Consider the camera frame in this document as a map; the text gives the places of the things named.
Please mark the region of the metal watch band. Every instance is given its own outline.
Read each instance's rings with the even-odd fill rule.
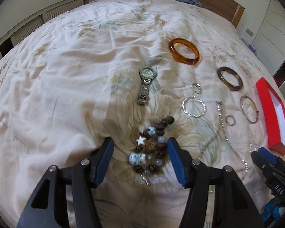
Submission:
[[[146,99],[149,93],[150,83],[151,83],[150,80],[142,79],[142,85],[140,87],[138,104],[140,105],[146,104]]]

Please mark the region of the bed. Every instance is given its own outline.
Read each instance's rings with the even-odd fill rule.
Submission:
[[[110,136],[116,144],[113,158],[104,182],[93,192],[103,226],[178,227],[188,191],[177,182],[169,159],[149,178],[150,186],[128,162],[139,132],[166,116],[175,122],[165,137],[175,137],[208,166],[231,165],[245,177],[243,183],[262,211],[271,195],[250,157],[255,146],[268,148],[255,83],[265,77],[280,92],[231,22],[174,0],[97,0],[57,16],[16,45],[0,60],[0,214],[5,222],[17,224],[50,165],[73,166]],[[172,58],[168,44],[174,38],[196,45],[201,54],[197,65]],[[157,77],[146,106],[139,106],[139,70],[146,65]],[[216,70],[221,66],[239,73],[240,91],[231,92],[219,80]],[[192,83],[202,86],[199,98],[207,111],[201,118],[191,118],[181,108],[183,99],[193,95]],[[254,125],[242,114],[242,95],[260,110]],[[224,114],[236,119],[235,126],[226,126],[232,148],[220,129],[217,100]],[[249,117],[255,117],[253,105],[246,105]],[[247,174],[239,155],[247,162]],[[213,198],[210,188],[206,228],[211,226]]]

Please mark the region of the white door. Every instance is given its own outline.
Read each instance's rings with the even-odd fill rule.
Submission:
[[[252,44],[258,59],[274,76],[285,61],[285,10],[278,0],[271,0],[262,27]]]

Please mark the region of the watch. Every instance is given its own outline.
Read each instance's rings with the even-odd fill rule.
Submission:
[[[151,81],[156,77],[156,72],[151,67],[143,67],[140,69],[139,75],[142,79],[142,85],[140,87],[138,104],[145,105],[147,95],[149,93],[149,87]]]

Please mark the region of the metal screw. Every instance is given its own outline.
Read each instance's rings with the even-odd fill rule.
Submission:
[[[200,162],[198,159],[193,159],[193,160],[191,161],[191,163],[192,163],[193,165],[199,165],[201,162]]]
[[[51,166],[49,167],[49,171],[50,171],[50,172],[53,172],[53,171],[55,171],[55,170],[57,170],[57,166],[51,165]]]
[[[225,171],[227,171],[227,172],[233,171],[233,168],[232,168],[230,165],[226,165],[226,166],[224,167],[224,169],[225,169]]]
[[[90,163],[90,161],[88,159],[83,159],[80,164],[81,165],[88,165]]]

